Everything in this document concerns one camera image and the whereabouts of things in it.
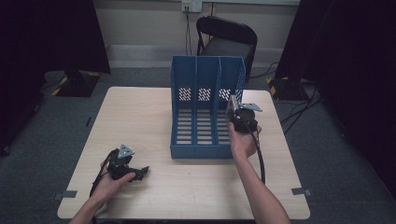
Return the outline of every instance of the black chair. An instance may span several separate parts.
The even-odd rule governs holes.
[[[199,36],[197,55],[242,57],[248,82],[257,46],[256,33],[243,23],[213,16],[198,19],[196,27]],[[202,34],[211,36],[206,46]]]

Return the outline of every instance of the metal bracket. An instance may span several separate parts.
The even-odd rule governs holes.
[[[61,200],[62,198],[76,198],[76,190],[65,190],[63,193],[55,193],[53,195],[53,200]]]
[[[239,106],[241,108],[262,112],[262,109],[259,108],[256,104],[239,104]]]
[[[119,159],[134,155],[134,152],[125,145],[121,145]]]
[[[306,197],[309,197],[313,194],[311,189],[303,189],[303,188],[292,189],[291,192],[293,193],[293,195],[303,194]]]

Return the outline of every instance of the wooden table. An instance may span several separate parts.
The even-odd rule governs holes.
[[[244,91],[243,103],[255,103],[266,185],[284,205],[291,219],[309,218],[285,136],[267,91]],[[149,166],[143,181],[126,184],[98,218],[123,219],[253,219],[248,198],[233,160],[172,160],[171,90],[169,88],[114,87],[108,90],[67,190],[60,218],[72,218],[88,199],[106,155],[121,144],[135,155],[130,167]],[[250,157],[260,175],[257,155]]]

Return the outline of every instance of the chair backrest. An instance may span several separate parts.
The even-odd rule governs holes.
[[[257,45],[256,33],[244,23],[206,16],[198,19],[196,27],[200,40],[202,40],[201,33],[203,33],[222,39],[249,44],[254,47]]]

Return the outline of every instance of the white wall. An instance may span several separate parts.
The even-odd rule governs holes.
[[[278,62],[285,46],[298,0],[213,0],[202,13],[190,14],[191,53],[196,54],[196,21],[219,16],[250,26],[259,38],[253,66]],[[94,0],[111,66],[164,66],[172,55],[185,55],[186,15],[176,0]]]
[[[187,20],[175,1],[94,1],[107,45],[148,45],[185,48]],[[195,22],[209,15],[190,14],[191,43],[196,46]],[[249,25],[259,38],[259,49],[283,49],[297,6],[216,3],[214,15]]]

